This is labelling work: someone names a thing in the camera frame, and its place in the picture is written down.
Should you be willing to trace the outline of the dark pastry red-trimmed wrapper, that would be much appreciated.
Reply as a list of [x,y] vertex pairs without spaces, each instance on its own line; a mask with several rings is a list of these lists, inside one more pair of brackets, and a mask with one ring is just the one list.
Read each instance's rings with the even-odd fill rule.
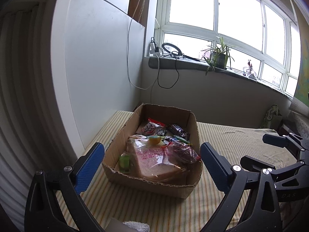
[[172,141],[169,142],[166,148],[168,156],[181,163],[194,164],[201,159],[195,150],[186,143]]

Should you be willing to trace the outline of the Snickers bar dark wrapper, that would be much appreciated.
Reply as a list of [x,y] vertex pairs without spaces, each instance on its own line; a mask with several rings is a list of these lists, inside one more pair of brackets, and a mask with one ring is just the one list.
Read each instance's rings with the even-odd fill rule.
[[176,136],[182,137],[184,139],[189,139],[190,137],[190,134],[177,124],[170,124],[167,128],[170,132],[172,132],[172,134]]

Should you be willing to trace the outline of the green sweet clear wrapper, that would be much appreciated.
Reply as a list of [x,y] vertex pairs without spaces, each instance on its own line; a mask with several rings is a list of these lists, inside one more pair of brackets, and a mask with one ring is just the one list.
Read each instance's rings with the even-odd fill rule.
[[130,155],[129,154],[122,154],[119,157],[119,170],[123,173],[130,172]]

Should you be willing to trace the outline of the bread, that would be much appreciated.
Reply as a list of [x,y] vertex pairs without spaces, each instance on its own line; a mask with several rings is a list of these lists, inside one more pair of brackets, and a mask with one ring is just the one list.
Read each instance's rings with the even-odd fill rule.
[[156,146],[148,144],[148,136],[130,136],[126,150],[122,153],[130,155],[130,172],[125,174],[168,184],[175,179],[184,178],[188,173],[187,167],[168,156],[166,148],[168,144],[169,141],[164,136],[161,136],[161,142]]

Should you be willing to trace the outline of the green jelly cup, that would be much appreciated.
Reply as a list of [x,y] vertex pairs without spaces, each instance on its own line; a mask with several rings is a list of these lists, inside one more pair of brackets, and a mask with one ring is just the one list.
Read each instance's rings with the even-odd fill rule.
[[153,135],[148,136],[148,144],[151,146],[156,146],[161,142],[161,136]]

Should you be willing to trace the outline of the green snack packet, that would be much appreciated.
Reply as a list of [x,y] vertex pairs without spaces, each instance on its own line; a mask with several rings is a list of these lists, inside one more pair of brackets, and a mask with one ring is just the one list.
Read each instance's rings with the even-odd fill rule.
[[177,141],[186,143],[186,144],[190,144],[190,141],[186,140],[185,138],[182,138],[180,136],[174,135],[174,138],[177,139]]

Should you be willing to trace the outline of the black white snack packet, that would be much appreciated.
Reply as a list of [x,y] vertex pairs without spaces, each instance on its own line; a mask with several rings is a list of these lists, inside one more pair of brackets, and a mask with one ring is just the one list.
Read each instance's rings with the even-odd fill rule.
[[161,128],[161,129],[158,129],[158,130],[155,132],[155,134],[156,134],[157,136],[166,136],[167,130],[164,129],[164,128]]

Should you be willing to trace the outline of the green patterned bag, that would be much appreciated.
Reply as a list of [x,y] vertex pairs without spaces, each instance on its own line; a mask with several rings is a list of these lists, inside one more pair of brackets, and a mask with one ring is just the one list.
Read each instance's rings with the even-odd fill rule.
[[282,115],[280,114],[279,107],[274,104],[267,110],[260,128],[277,129],[281,123],[281,120]]

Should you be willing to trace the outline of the white lace cloth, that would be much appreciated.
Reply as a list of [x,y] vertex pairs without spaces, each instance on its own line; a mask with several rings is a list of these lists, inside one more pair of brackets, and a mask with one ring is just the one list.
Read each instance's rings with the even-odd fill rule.
[[296,129],[301,137],[308,139],[309,136],[309,125],[308,118],[298,113],[290,112],[291,118],[296,125]]

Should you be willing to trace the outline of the striped mattress cover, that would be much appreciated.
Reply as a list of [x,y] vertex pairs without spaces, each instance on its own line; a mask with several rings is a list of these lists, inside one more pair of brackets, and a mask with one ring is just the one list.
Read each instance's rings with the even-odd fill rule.
[[[271,129],[196,123],[200,142],[208,142],[232,165],[250,156],[275,166],[292,165],[285,148],[263,143]],[[219,206],[219,191],[201,163],[167,182],[149,182],[121,174],[115,156],[99,165],[81,198],[96,221],[106,227],[112,218],[148,224],[151,231],[200,231]]]

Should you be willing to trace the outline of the small figurine on sill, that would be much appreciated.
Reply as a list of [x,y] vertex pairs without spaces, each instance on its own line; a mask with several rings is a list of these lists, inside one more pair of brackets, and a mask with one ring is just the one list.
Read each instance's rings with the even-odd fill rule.
[[248,60],[247,66],[243,68],[243,75],[253,80],[257,79],[257,73],[253,69],[251,60]]

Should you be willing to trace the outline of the brown cardboard box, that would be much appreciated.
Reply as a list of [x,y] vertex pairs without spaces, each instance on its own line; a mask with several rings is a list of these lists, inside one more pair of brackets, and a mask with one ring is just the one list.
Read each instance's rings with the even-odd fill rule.
[[108,146],[102,165],[109,181],[186,199],[202,174],[195,115],[142,104]]

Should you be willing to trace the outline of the potted spider plant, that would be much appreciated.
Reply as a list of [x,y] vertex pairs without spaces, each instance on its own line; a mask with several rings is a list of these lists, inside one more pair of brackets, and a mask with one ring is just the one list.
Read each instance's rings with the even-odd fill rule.
[[217,36],[219,40],[218,46],[208,46],[203,52],[202,59],[209,65],[205,75],[209,72],[216,72],[217,69],[226,70],[229,61],[230,68],[232,67],[232,60],[234,58],[230,55],[230,46],[228,46],[221,35]]

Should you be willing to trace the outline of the white power strip with chargers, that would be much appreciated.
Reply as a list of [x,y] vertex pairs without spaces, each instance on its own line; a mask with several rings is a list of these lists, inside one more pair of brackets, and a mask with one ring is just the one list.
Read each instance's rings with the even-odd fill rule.
[[154,56],[154,57],[160,57],[161,54],[160,54],[160,48],[159,46],[157,45],[154,37],[151,38],[150,40],[150,44],[149,44],[149,53],[150,55]]

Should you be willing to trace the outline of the yellow green wall map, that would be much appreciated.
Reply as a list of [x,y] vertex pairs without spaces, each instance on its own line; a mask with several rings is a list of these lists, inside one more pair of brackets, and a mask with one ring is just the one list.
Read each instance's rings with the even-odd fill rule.
[[290,110],[308,117],[308,23],[297,6],[295,12],[301,40],[301,61],[296,91]]

